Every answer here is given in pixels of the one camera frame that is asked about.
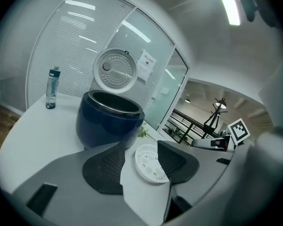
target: railing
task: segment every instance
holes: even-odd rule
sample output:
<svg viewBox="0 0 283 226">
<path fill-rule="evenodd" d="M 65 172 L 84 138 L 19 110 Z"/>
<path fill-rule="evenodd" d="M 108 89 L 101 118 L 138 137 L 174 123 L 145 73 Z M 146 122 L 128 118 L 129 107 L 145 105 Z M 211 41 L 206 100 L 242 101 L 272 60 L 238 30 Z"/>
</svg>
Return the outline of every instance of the railing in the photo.
<svg viewBox="0 0 283 226">
<path fill-rule="evenodd" d="M 176 125 L 176 123 L 174 123 L 174 121 L 178 122 L 180 125 L 183 125 L 183 127 L 180 128 L 178 125 Z M 192 135 L 189 135 L 190 131 L 195 135 L 198 135 L 200 138 L 202 138 L 204 135 L 205 139 L 213 139 L 219 137 L 219 135 L 216 133 L 213 133 L 211 135 L 206 134 L 203 131 L 202 124 L 178 110 L 173 110 L 170 118 L 168 119 L 168 122 L 173 126 L 173 128 L 171 128 L 172 126 L 165 125 L 165 128 L 163 128 L 163 130 L 167 134 L 169 134 L 169 136 L 172 137 L 177 143 L 183 142 L 187 145 L 191 145 L 191 142 L 194 140 L 194 138 L 192 137 Z"/>
</svg>

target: rice cooker lid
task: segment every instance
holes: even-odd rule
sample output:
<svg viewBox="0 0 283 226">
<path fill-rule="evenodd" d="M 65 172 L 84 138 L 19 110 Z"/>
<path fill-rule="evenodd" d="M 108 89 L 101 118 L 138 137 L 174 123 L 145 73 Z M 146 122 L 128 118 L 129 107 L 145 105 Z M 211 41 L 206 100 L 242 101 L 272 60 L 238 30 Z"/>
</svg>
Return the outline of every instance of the rice cooker lid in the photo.
<svg viewBox="0 0 283 226">
<path fill-rule="evenodd" d="M 121 94 L 135 84 L 137 63 L 125 49 L 109 48 L 102 51 L 96 58 L 93 76 L 102 90 Z"/>
</svg>

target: black object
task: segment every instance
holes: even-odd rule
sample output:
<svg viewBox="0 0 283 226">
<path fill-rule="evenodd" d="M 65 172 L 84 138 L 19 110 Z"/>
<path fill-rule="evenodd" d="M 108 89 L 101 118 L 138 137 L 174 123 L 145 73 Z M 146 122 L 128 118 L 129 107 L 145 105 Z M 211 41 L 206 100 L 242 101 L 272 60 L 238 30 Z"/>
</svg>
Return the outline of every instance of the black object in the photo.
<svg viewBox="0 0 283 226">
<path fill-rule="evenodd" d="M 122 142 L 132 146 L 145 114 L 132 100 L 102 90 L 83 95 L 76 118 L 76 133 L 86 149 Z"/>
<path fill-rule="evenodd" d="M 55 70 L 55 69 L 58 69 L 58 67 L 55 67 L 54 69 L 49 70 L 49 76 L 58 78 L 60 77 L 61 71 Z"/>
<path fill-rule="evenodd" d="M 44 183 L 28 201 L 27 207 L 42 216 L 57 188 L 56 185 Z"/>
<path fill-rule="evenodd" d="M 123 194 L 120 185 L 121 171 L 125 163 L 124 145 L 118 145 L 89 158 L 83 165 L 83 177 L 102 194 Z"/>
<path fill-rule="evenodd" d="M 186 140 L 186 138 L 187 138 L 187 135 L 188 135 L 188 133 L 189 133 L 189 131 L 191 130 L 191 128 L 192 128 L 192 126 L 193 126 L 194 124 L 193 123 L 191 123 L 190 124 L 190 126 L 188 127 L 188 129 L 187 129 L 187 131 L 184 133 L 184 135 L 180 138 L 180 140 L 179 140 L 179 144 L 183 141 L 183 140 Z"/>
<path fill-rule="evenodd" d="M 217 146 L 218 149 L 223 148 L 224 151 L 227 151 L 230 139 L 231 135 L 225 135 L 222 139 L 211 140 L 211 147 Z"/>
<path fill-rule="evenodd" d="M 215 130 L 215 129 L 217 128 L 217 126 L 218 126 L 220 113 L 227 113 L 227 111 L 221 112 L 221 105 L 224 105 L 224 106 L 226 107 L 225 99 L 222 98 L 221 100 L 217 100 L 217 99 L 215 98 L 215 100 L 217 101 L 217 103 L 219 103 L 219 106 L 216 108 L 215 105 L 213 104 L 213 107 L 215 108 L 215 112 L 214 112 L 214 113 L 212 112 L 212 115 L 208 118 L 208 120 L 203 123 L 203 131 L 204 131 L 204 134 L 203 134 L 203 136 L 201 137 L 201 139 L 204 139 L 207 134 L 209 134 L 209 135 L 213 134 L 214 130 Z M 214 124 L 214 122 L 215 122 L 216 119 L 217 119 L 216 126 L 213 127 L 213 124 Z"/>
<path fill-rule="evenodd" d="M 165 141 L 158 141 L 158 161 L 172 185 L 186 182 L 199 168 L 198 160 Z"/>
<path fill-rule="evenodd" d="M 180 216 L 191 207 L 192 206 L 184 198 L 176 194 L 174 187 L 170 186 L 168 202 L 164 215 L 164 223 Z"/>
<path fill-rule="evenodd" d="M 272 7 L 266 0 L 240 0 L 245 16 L 249 22 L 253 22 L 258 11 L 263 21 L 270 27 L 279 28 L 277 17 Z"/>
<path fill-rule="evenodd" d="M 219 159 L 217 159 L 216 161 L 219 162 L 219 163 L 222 163 L 222 164 L 224 164 L 224 165 L 228 165 L 228 164 L 230 164 L 230 162 L 231 162 L 231 160 L 225 159 L 225 158 L 219 158 Z"/>
</svg>

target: ceiling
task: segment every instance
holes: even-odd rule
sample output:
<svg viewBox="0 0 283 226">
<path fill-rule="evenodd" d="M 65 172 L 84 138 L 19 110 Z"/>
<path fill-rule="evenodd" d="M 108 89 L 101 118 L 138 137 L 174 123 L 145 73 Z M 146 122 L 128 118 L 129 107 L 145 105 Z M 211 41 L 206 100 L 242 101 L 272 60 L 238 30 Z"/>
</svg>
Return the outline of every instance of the ceiling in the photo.
<svg viewBox="0 0 283 226">
<path fill-rule="evenodd" d="M 225 98 L 227 104 L 225 111 L 228 113 L 222 113 L 221 119 L 226 124 L 230 124 L 242 118 L 250 133 L 254 136 L 269 131 L 273 127 L 269 114 L 262 104 L 249 101 L 241 97 L 241 95 L 217 87 L 188 81 L 181 98 L 181 103 L 185 103 L 185 99 L 190 99 L 191 105 L 209 113 L 215 111 L 212 105 L 216 103 L 215 98 L 218 100 Z"/>
<path fill-rule="evenodd" d="M 232 26 L 222 0 L 154 0 L 175 21 L 192 48 L 192 66 L 212 64 L 243 74 L 259 92 L 283 59 L 283 33 L 268 27 L 257 12 L 250 23 L 235 0 L 241 24 Z"/>
</svg>

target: bottle cap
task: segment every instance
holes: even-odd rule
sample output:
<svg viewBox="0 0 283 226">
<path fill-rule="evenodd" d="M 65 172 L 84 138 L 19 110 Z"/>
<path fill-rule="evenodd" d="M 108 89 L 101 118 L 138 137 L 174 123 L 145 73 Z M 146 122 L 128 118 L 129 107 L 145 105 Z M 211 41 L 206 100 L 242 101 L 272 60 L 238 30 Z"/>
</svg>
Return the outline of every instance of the bottle cap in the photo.
<svg viewBox="0 0 283 226">
<path fill-rule="evenodd" d="M 51 77 L 60 77 L 61 71 L 59 71 L 59 67 L 54 67 L 53 69 L 49 70 L 49 76 Z"/>
</svg>

